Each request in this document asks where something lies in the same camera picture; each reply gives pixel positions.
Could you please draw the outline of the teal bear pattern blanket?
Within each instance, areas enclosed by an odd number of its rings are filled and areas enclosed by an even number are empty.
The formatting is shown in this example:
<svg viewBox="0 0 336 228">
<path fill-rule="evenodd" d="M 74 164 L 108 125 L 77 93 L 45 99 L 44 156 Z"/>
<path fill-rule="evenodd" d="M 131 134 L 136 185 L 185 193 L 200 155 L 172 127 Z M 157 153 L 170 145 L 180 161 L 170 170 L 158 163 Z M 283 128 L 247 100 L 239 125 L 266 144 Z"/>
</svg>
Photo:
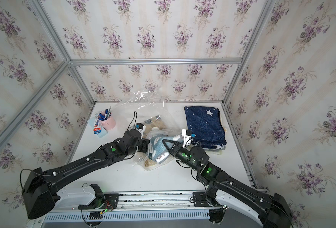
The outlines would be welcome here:
<svg viewBox="0 0 336 228">
<path fill-rule="evenodd" d="M 169 156 L 169 152 L 162 143 L 163 139 L 179 141 L 181 143 L 183 142 L 182 137 L 179 135 L 177 136 L 157 135 L 151 137 L 149 139 L 150 143 L 148 147 L 149 159 L 157 163 L 162 163 Z"/>
</svg>

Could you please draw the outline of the clear plastic vacuum bag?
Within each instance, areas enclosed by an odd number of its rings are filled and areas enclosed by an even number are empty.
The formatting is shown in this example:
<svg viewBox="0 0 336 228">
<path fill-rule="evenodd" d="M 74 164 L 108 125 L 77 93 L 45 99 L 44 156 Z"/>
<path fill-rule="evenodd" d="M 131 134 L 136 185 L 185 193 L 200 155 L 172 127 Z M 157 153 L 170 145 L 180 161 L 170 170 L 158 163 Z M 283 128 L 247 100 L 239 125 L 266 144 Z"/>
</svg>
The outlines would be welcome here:
<svg viewBox="0 0 336 228">
<path fill-rule="evenodd" d="M 160 91 L 133 92 L 117 103 L 112 116 L 122 131 L 138 129 L 137 124 L 143 124 L 142 139 L 149 140 L 149 145 L 136 153 L 133 165 L 139 165 L 146 171 L 173 161 L 174 158 L 167 148 L 173 147 L 175 142 L 183 145 L 182 129 L 168 111 Z"/>
</svg>

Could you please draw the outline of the navy blue star blanket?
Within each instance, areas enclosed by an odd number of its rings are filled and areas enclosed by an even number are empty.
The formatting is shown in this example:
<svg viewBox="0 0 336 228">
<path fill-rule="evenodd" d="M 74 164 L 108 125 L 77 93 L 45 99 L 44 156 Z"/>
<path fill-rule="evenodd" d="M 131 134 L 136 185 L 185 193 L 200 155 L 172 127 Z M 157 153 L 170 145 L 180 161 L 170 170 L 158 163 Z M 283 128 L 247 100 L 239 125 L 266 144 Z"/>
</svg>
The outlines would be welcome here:
<svg viewBox="0 0 336 228">
<path fill-rule="evenodd" d="M 184 107 L 187 128 L 195 135 L 194 141 L 206 150 L 223 150 L 226 147 L 225 130 L 220 110 L 209 106 Z"/>
</svg>

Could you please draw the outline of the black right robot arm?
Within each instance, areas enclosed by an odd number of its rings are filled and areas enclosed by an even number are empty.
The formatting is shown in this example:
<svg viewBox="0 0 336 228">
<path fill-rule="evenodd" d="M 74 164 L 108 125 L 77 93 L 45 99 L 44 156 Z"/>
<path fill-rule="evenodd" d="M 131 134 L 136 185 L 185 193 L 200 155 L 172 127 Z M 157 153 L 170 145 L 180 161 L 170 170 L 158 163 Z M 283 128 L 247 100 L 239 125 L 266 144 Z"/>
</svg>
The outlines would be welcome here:
<svg viewBox="0 0 336 228">
<path fill-rule="evenodd" d="M 211 163 L 201 146 L 188 150 L 178 141 L 164 139 L 162 143 L 177 163 L 196 172 L 194 179 L 206 187 L 200 197 L 194 196 L 194 202 L 208 204 L 211 223 L 219 224 L 226 210 L 233 209 L 263 228 L 292 227 L 292 212 L 280 194 L 269 195 L 236 180 Z"/>
</svg>

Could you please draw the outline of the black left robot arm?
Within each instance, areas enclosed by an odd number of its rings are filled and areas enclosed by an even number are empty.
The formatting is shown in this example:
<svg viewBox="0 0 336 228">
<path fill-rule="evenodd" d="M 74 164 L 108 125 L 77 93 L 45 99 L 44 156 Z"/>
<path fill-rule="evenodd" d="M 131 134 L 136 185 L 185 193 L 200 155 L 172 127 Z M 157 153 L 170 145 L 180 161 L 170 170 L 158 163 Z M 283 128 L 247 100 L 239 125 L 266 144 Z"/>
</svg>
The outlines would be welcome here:
<svg viewBox="0 0 336 228">
<path fill-rule="evenodd" d="M 123 161 L 127 156 L 148 149 L 150 140 L 135 129 L 123 137 L 101 145 L 93 153 L 64 166 L 43 171 L 31 170 L 22 186 L 22 197 L 28 219 L 37 219 L 50 212 L 59 200 L 57 192 L 75 180 L 99 169 Z"/>
</svg>

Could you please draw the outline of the beige flower pattern blanket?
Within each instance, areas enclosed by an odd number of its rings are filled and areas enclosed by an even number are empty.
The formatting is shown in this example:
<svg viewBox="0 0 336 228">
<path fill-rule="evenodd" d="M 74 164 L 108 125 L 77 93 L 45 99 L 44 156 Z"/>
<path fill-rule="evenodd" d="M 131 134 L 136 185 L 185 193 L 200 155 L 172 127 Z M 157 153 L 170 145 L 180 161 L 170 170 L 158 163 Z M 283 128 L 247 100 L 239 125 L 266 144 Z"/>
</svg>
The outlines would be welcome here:
<svg viewBox="0 0 336 228">
<path fill-rule="evenodd" d="M 161 119 L 161 116 L 152 117 L 143 122 L 146 126 L 143 138 L 150 139 L 153 136 L 157 135 L 166 135 L 168 136 L 168 131 L 165 125 L 165 122 Z M 151 171 L 154 168 L 158 167 L 158 163 L 149 159 L 149 153 L 145 153 L 143 156 L 143 168 L 147 171 Z"/>
</svg>

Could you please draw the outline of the pink pen cup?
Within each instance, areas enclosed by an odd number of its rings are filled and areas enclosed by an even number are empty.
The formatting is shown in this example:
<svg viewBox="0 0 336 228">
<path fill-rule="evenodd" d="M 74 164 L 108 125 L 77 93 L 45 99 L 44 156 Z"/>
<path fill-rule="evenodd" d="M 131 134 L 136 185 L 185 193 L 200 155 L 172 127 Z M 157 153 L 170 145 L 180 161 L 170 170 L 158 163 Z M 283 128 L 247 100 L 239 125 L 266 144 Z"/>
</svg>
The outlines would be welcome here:
<svg viewBox="0 0 336 228">
<path fill-rule="evenodd" d="M 116 121 L 114 118 L 110 115 L 110 117 L 105 121 L 100 121 L 100 126 L 103 127 L 106 131 L 112 130 L 116 126 Z"/>
</svg>

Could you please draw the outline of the blue pens in cup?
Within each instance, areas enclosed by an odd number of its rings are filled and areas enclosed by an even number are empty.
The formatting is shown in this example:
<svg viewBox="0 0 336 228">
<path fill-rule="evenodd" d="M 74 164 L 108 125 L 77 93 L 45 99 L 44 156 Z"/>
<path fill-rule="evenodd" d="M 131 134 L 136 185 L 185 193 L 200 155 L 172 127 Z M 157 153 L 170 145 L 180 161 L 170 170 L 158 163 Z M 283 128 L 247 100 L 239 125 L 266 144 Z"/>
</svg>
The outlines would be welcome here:
<svg viewBox="0 0 336 228">
<path fill-rule="evenodd" d="M 110 113 L 111 113 L 111 107 L 108 109 L 105 109 L 105 111 L 101 112 L 98 114 L 98 119 L 100 121 L 105 121 L 110 117 Z"/>
</svg>

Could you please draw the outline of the light blue box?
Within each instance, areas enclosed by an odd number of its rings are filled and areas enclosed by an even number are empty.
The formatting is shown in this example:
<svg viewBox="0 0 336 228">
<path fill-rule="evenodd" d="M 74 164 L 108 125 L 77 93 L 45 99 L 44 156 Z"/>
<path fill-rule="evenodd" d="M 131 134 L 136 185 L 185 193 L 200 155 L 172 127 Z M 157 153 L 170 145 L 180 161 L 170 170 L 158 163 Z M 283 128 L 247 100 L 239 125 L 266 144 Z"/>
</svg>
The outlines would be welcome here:
<svg viewBox="0 0 336 228">
<path fill-rule="evenodd" d="M 87 121 L 87 124 L 95 136 L 102 138 L 107 135 L 107 131 L 103 126 L 101 126 L 98 112 L 91 116 L 91 118 Z"/>
</svg>

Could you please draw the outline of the aluminium mounting rail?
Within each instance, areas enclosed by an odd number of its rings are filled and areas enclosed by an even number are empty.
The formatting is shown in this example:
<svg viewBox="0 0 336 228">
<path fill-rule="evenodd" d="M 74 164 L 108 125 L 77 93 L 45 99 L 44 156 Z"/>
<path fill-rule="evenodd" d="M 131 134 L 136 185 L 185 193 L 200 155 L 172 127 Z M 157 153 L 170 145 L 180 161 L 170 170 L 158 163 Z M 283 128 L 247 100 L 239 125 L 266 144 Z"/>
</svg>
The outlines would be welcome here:
<svg viewBox="0 0 336 228">
<path fill-rule="evenodd" d="M 134 207 L 185 207 L 193 204 L 190 199 L 193 192 L 140 192 L 119 193 L 118 205 L 132 203 Z M 57 192 L 59 200 L 53 209 L 71 209 L 79 205 L 90 204 L 97 196 L 108 194 L 92 184 L 83 188 L 63 188 Z"/>
</svg>

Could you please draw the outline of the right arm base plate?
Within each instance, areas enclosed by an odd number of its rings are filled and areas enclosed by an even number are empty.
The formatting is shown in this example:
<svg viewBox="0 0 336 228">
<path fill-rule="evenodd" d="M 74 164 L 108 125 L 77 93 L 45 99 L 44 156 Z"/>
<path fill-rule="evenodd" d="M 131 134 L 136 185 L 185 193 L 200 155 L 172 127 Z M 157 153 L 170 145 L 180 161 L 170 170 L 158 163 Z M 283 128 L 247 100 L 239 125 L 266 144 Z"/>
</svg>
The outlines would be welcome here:
<svg viewBox="0 0 336 228">
<path fill-rule="evenodd" d="M 194 207 L 222 207 L 216 200 L 216 192 L 193 192 L 190 201 Z"/>
</svg>

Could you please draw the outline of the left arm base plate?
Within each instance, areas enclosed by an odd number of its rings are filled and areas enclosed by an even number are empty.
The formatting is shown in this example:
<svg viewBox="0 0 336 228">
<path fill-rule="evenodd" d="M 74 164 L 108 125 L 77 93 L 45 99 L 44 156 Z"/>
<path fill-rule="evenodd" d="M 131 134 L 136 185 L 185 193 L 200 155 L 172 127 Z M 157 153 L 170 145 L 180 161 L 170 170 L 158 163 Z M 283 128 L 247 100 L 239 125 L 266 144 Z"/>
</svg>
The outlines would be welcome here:
<svg viewBox="0 0 336 228">
<path fill-rule="evenodd" d="M 97 196 L 90 204 L 88 205 L 79 205 L 79 210 L 114 210 L 117 208 L 119 200 L 118 193 L 108 193 L 104 196 Z"/>
</svg>

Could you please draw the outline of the aluminium frame crossbar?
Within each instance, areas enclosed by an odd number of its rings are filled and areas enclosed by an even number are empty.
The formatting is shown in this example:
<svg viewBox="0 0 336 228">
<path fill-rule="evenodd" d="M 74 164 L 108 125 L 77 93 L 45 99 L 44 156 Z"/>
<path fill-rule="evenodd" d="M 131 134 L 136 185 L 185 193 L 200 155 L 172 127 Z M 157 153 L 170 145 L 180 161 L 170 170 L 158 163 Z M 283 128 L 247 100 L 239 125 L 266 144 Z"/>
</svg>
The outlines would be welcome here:
<svg viewBox="0 0 336 228">
<path fill-rule="evenodd" d="M 175 58 L 175 59 L 72 59 L 72 66 L 99 65 L 189 65 L 241 64 L 241 58 Z"/>
</svg>

